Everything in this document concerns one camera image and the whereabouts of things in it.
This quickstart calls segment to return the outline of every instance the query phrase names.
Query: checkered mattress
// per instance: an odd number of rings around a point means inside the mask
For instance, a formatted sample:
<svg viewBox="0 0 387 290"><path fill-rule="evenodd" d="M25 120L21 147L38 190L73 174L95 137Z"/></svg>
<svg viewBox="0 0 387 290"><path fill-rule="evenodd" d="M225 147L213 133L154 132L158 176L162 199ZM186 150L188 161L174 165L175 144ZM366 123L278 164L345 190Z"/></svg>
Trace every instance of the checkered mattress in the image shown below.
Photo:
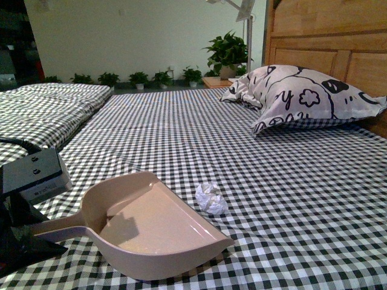
<svg viewBox="0 0 387 290"><path fill-rule="evenodd" d="M74 214L91 185L148 170L234 246L182 275L145 282L121 275L80 237L2 287L386 289L387 140L355 125L253 137L256 112L218 102L223 91L112 96L60 153L73 189L38 207L50 218ZM225 214L196 203L195 188L209 181L228 203Z"/></svg>
<svg viewBox="0 0 387 290"><path fill-rule="evenodd" d="M42 83L0 92L0 136L59 147L101 107L108 86ZM12 144L1 144L0 165L26 155Z"/></svg>

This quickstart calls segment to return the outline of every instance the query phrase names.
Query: wooden nightstand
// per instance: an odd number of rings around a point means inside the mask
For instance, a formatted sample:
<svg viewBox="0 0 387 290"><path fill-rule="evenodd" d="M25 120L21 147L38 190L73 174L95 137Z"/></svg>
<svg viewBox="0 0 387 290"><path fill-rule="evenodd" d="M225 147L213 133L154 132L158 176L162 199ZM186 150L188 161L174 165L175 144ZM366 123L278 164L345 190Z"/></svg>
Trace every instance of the wooden nightstand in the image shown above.
<svg viewBox="0 0 387 290"><path fill-rule="evenodd" d="M229 80L221 80L220 77L203 77L204 87L207 89L228 88L232 85Z"/></svg>

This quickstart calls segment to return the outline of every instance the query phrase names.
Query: black cable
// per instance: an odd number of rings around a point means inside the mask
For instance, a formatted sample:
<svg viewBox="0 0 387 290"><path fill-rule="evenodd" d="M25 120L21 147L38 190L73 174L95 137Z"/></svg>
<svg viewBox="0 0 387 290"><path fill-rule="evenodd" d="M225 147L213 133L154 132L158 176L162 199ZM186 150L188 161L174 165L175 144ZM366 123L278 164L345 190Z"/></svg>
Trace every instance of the black cable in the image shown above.
<svg viewBox="0 0 387 290"><path fill-rule="evenodd" d="M23 147L25 150L27 150L29 155L42 151L42 149L39 146L34 145L31 142L20 140L20 139L0 137L0 143L10 143L10 144L19 145Z"/></svg>

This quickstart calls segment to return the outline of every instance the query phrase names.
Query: potted plant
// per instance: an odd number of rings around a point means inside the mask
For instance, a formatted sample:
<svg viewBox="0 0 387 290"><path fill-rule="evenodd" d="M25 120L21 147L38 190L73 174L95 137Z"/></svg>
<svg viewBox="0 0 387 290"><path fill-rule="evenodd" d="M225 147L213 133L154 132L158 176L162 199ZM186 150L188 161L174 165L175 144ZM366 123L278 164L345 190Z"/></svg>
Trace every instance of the potted plant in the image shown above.
<svg viewBox="0 0 387 290"><path fill-rule="evenodd" d="M43 80L44 83L61 83L62 81L58 79L58 76L45 77Z"/></svg>
<svg viewBox="0 0 387 290"><path fill-rule="evenodd" d="M132 86L135 86L138 90L143 90L144 86L148 84L148 75L142 71L137 71L129 76L129 81Z"/></svg>
<svg viewBox="0 0 387 290"><path fill-rule="evenodd" d="M247 73L247 68L245 65L242 65L236 69L236 75L237 76L243 76Z"/></svg>
<svg viewBox="0 0 387 290"><path fill-rule="evenodd" d="M197 69L189 68L189 66L184 69L184 79L186 82L189 82L189 86L194 88L196 87L197 83L200 82L202 75L201 71L199 70L199 66L196 66Z"/></svg>
<svg viewBox="0 0 387 290"><path fill-rule="evenodd" d="M99 76L98 81L101 83L101 85L109 86L114 89L114 86L120 81L120 78L118 74L104 72Z"/></svg>
<svg viewBox="0 0 387 290"><path fill-rule="evenodd" d="M247 45L243 39L230 32L224 37L218 36L210 40L213 44L204 48L207 52L213 52L207 65L213 65L213 70L220 74L221 79L235 77L237 65L247 62Z"/></svg>
<svg viewBox="0 0 387 290"><path fill-rule="evenodd" d="M166 89L167 86L172 85L172 77L169 76L168 71L160 71L155 73L153 81L158 84L161 89Z"/></svg>
<svg viewBox="0 0 387 290"><path fill-rule="evenodd" d="M72 83L86 83L92 85L94 82L89 75L85 76L84 74L74 74L74 77L70 78Z"/></svg>
<svg viewBox="0 0 387 290"><path fill-rule="evenodd" d="M214 71L213 69L211 69L210 71L206 72L204 77L218 77L219 74Z"/></svg>

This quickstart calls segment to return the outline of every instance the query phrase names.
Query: floor lamp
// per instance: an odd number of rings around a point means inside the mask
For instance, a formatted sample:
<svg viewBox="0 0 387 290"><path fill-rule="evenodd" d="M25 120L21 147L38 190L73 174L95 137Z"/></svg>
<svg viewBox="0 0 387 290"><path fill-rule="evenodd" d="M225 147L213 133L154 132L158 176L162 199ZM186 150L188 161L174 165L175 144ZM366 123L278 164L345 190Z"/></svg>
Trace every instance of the floor lamp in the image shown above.
<svg viewBox="0 0 387 290"><path fill-rule="evenodd" d="M235 7L239 13L236 17L236 21L247 20L247 72L249 73L252 68L252 37L253 37L253 16L252 10L255 0L242 0L241 6L236 5L231 0L206 0L208 3L214 4L218 2L227 2L232 7Z"/></svg>

